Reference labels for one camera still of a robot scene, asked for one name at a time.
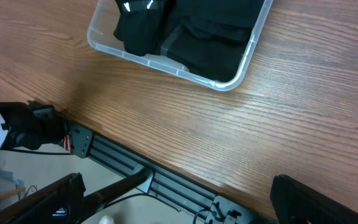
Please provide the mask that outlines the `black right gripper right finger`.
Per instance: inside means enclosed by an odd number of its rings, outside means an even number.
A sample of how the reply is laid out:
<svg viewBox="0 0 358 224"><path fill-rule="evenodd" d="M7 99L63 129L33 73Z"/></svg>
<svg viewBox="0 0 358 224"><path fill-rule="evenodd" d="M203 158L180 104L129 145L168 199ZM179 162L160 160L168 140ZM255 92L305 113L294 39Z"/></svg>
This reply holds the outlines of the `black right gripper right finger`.
<svg viewBox="0 0 358 224"><path fill-rule="evenodd" d="M273 178L270 191L279 224L358 224L358 213L287 176Z"/></svg>

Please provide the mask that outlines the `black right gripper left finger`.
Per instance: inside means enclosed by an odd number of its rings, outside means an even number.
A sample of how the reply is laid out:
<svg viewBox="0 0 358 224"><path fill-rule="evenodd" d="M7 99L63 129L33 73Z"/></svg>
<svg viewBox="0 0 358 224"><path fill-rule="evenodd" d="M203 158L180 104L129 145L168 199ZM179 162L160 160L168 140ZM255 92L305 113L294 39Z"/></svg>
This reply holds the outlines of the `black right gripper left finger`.
<svg viewBox="0 0 358 224"><path fill-rule="evenodd" d="M0 224L76 223L85 185L79 173L68 174L0 211Z"/></svg>

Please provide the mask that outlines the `black pants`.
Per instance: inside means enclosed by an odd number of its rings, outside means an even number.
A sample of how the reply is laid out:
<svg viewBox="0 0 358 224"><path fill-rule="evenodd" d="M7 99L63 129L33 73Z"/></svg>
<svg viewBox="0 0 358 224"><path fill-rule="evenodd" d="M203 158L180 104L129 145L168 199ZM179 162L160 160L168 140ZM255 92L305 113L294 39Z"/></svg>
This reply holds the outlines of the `black pants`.
<svg viewBox="0 0 358 224"><path fill-rule="evenodd" d="M236 76L246 47L244 42L215 37L201 40L180 26L164 40L160 54L184 65L195 75L229 82Z"/></svg>

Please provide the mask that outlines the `black shirt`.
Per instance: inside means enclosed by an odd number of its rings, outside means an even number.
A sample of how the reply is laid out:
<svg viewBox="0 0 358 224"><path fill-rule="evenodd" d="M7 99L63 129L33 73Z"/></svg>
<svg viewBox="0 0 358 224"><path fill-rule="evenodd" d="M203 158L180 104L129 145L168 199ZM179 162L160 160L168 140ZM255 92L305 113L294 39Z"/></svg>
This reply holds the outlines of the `black shirt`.
<svg viewBox="0 0 358 224"><path fill-rule="evenodd" d="M176 0L116 0L120 12L114 36L130 54L159 55L179 24Z"/></svg>

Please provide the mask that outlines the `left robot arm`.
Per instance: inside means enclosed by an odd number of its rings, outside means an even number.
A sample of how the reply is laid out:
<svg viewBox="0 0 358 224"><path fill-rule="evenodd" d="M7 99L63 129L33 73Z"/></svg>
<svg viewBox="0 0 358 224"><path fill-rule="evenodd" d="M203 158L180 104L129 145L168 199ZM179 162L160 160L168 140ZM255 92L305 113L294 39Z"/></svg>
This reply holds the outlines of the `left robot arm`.
<svg viewBox="0 0 358 224"><path fill-rule="evenodd" d="M70 135L67 122L52 105L35 101L0 102L0 150L24 147L38 150L43 144L59 144L68 150Z"/></svg>

